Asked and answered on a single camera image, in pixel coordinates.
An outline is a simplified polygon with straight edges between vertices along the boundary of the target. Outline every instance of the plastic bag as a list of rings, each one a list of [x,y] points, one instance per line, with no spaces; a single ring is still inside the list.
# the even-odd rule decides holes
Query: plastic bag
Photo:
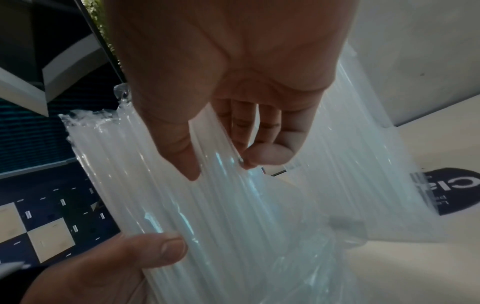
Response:
[[[348,44],[305,145],[286,168],[323,213],[363,221],[369,239],[442,239],[429,184]]]
[[[355,278],[318,206],[245,171],[209,106],[191,122],[202,175],[160,157],[123,86],[116,112],[62,116],[79,161],[127,234],[178,231],[189,253],[146,277],[162,303],[358,303]]]

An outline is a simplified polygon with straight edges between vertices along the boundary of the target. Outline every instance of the gray surface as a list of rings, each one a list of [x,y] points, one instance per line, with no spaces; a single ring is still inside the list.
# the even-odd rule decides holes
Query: gray surface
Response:
[[[479,0],[362,0],[349,42],[396,125],[480,94]]]

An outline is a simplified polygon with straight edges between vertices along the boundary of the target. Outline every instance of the palm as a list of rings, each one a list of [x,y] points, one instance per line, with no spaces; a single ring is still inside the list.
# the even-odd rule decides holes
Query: palm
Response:
[[[212,102],[251,166],[289,161],[333,81],[357,0],[107,1],[112,39],[160,153],[188,177],[188,121]],[[257,104],[261,125],[247,149]]]

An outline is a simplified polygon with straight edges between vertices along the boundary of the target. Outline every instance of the hand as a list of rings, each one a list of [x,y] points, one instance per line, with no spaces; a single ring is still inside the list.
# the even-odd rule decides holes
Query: hand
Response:
[[[293,158],[334,81],[357,4],[105,0],[105,10],[135,108],[160,154],[195,180],[188,122],[209,102],[246,168]]]
[[[174,264],[187,250],[176,233],[118,235],[45,270],[21,304],[128,304],[133,296],[145,303],[142,269]]]

